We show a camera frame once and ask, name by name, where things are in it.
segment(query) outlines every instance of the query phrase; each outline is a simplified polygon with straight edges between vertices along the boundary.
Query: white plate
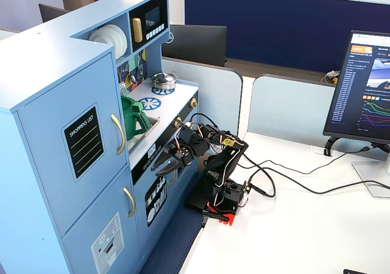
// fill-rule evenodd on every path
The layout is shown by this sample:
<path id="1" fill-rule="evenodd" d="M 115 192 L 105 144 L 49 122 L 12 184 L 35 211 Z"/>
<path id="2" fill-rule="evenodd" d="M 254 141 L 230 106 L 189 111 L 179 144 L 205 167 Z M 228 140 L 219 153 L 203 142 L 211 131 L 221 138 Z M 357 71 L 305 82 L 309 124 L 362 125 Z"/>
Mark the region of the white plate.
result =
<path id="1" fill-rule="evenodd" d="M 115 30 L 116 33 L 121 38 L 121 41 L 122 41 L 122 54 L 121 54 L 121 56 L 123 56 L 124 53 L 127 50 L 127 38 L 126 38 L 126 35 L 124 34 L 123 30 L 119 26 L 116 26 L 115 24 L 108 24 L 108 25 L 106 25 L 106 27 L 109 27 L 109 28 Z"/>
<path id="2" fill-rule="evenodd" d="M 105 41 L 107 44 L 114 46 L 115 58 L 117 59 L 120 57 L 118 54 L 118 48 L 115 47 L 114 37 L 110 34 L 110 32 L 107 32 L 107 30 L 105 30 L 103 27 L 91 33 L 88 40 L 97 41 L 99 43 L 103 43 Z"/>
<path id="3" fill-rule="evenodd" d="M 115 58 L 116 59 L 120 58 L 120 56 L 122 56 L 122 45 L 123 45 L 121 37 L 111 27 L 104 26 L 104 27 L 102 27 L 102 29 L 104 29 L 105 32 L 109 32 L 111 34 L 111 36 L 114 38 L 115 48 L 118 48 L 118 56 L 115 55 Z"/>

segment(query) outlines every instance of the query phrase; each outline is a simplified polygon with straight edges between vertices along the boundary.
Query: shopping list sign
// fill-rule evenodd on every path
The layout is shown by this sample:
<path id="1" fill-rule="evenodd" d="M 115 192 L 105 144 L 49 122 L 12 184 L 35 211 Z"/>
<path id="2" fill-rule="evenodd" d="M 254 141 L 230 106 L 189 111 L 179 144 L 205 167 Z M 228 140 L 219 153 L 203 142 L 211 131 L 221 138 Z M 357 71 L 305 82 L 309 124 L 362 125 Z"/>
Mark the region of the shopping list sign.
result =
<path id="1" fill-rule="evenodd" d="M 64 133 L 78 179 L 104 152 L 96 107 L 81 115 Z"/>

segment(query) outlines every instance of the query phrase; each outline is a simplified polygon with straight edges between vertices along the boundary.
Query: blue carpet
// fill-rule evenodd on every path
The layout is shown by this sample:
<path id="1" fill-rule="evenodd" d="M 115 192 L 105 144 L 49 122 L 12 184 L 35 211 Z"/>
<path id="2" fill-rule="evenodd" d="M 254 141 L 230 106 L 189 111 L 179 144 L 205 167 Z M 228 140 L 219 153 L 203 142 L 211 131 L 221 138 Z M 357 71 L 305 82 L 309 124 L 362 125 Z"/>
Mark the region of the blue carpet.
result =
<path id="1" fill-rule="evenodd" d="M 202 221 L 202 213 L 180 204 L 140 274 L 179 273 Z"/>
<path id="2" fill-rule="evenodd" d="M 0 263 L 0 274 L 6 274 L 4 268 L 1 265 L 1 263 Z"/>

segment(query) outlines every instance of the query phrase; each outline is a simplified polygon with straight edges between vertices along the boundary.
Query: navy blue wall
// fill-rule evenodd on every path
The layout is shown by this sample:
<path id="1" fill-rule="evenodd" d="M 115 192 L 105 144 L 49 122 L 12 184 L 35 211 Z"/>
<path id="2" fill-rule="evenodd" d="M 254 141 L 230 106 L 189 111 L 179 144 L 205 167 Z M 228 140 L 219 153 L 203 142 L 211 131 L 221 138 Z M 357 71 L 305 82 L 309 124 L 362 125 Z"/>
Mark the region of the navy blue wall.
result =
<path id="1" fill-rule="evenodd" d="M 227 26 L 227 57 L 339 70 L 351 30 L 390 32 L 390 5 L 344 0 L 185 0 L 186 24 Z"/>

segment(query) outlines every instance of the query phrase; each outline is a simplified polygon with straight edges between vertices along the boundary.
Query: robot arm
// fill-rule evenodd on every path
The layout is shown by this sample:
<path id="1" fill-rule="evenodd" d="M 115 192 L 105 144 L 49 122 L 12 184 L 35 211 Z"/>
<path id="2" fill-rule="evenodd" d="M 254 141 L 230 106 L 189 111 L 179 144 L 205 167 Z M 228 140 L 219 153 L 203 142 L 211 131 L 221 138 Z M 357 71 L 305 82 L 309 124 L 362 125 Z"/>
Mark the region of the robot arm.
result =
<path id="1" fill-rule="evenodd" d="M 238 204 L 244 197 L 246 184 L 235 183 L 229 179 L 229 176 L 248 148 L 248 144 L 230 134 L 229 131 L 220 130 L 212 125 L 199 124 L 200 130 L 192 130 L 181 121 L 178 122 L 182 126 L 176 132 L 175 138 L 164 147 L 152 166 L 152 171 L 173 158 L 171 163 L 156 173 L 156 176 L 166 175 L 178 168 L 189 166 L 192 160 L 212 148 L 211 145 L 221 146 L 219 153 L 209 156 L 206 160 L 202 193 L 208 200 L 209 208 L 217 215 L 219 214 L 223 221 L 228 215 L 231 224 Z"/>

